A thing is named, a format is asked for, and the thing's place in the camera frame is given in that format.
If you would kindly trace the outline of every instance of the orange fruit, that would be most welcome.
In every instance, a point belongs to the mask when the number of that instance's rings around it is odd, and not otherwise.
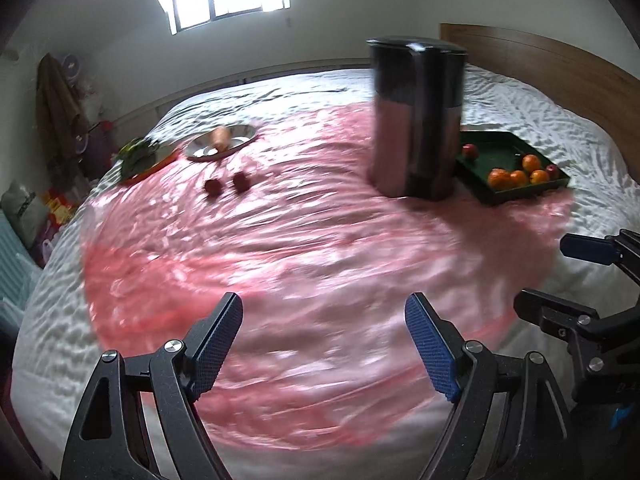
[[[542,164],[535,155],[525,155],[522,159],[522,167],[527,173],[533,173],[536,170],[541,170]]]
[[[531,173],[532,184],[544,184],[545,182],[549,182],[549,174],[546,171],[536,170]]]
[[[513,187],[523,187],[529,183],[529,178],[524,171],[513,171],[510,175]]]
[[[511,174],[508,171],[501,170],[499,168],[491,170],[486,182],[496,191],[504,191],[513,187],[513,184],[511,183]]]

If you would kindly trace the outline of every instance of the brown jacket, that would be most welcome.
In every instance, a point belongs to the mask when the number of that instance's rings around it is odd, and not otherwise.
[[[76,157],[76,137],[84,137],[89,123],[62,67],[51,54],[38,66],[36,124],[47,163]]]

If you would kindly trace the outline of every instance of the pink plastic tablecloth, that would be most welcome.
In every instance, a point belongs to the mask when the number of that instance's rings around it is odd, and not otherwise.
[[[84,216],[85,293],[105,348],[155,351],[226,291],[244,321],[197,409],[213,440],[365,445],[436,395],[404,325],[423,291],[490,347],[512,301],[552,271],[568,190],[496,208],[462,187],[439,203],[380,196],[366,179],[369,103],[292,116],[222,163],[180,158]],[[231,176],[251,175],[235,194]],[[211,200],[204,181],[220,178]]]

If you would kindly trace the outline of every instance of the wooden headboard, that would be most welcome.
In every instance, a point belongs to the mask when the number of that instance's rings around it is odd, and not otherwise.
[[[440,37],[464,46],[469,63],[530,84],[601,126],[640,182],[640,80],[580,48],[508,28],[441,23]]]

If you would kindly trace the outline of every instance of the white bedding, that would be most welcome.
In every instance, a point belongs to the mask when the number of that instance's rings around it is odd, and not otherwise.
[[[177,140],[220,122],[269,123],[296,112],[371,98],[368,70],[288,76],[191,98],[169,112],[150,135]],[[530,86],[475,67],[466,73],[463,123],[512,131],[571,176],[574,209],[569,232],[604,236],[620,228],[640,230],[640,187],[626,173],[610,137],[595,124],[556,106]],[[95,193],[112,186],[114,179],[111,171]],[[83,210],[65,231],[30,299],[14,357],[14,409],[34,449],[56,474],[76,407],[102,352],[82,286],[82,215]],[[559,253],[542,289],[595,307],[601,316],[632,306],[638,296],[631,280],[617,269],[569,260]],[[532,349],[546,355],[566,391],[570,366],[560,342],[519,322],[501,347],[512,355]],[[426,463],[449,409],[444,400],[432,402],[366,449],[218,451],[236,480],[412,479]],[[157,417],[148,412],[147,417],[161,471],[176,478],[168,452],[162,449]]]

